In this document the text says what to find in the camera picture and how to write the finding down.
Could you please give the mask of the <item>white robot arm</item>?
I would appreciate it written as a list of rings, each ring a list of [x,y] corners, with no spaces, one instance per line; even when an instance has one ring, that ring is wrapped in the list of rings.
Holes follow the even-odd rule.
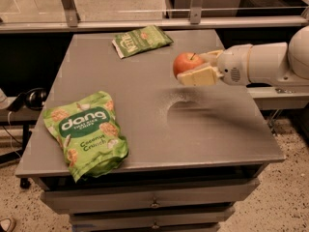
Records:
[[[309,26],[298,30],[289,43],[239,44],[225,50],[190,54],[202,63],[175,74],[184,86],[253,83],[277,87],[309,84]]]

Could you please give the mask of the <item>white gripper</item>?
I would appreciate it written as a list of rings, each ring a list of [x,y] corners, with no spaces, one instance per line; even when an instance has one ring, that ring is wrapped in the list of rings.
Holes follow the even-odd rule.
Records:
[[[214,50],[201,53],[200,57],[210,66],[179,73],[177,80],[183,86],[215,85],[221,78],[229,85],[246,86],[250,83],[248,63],[252,44],[234,45],[222,52]]]

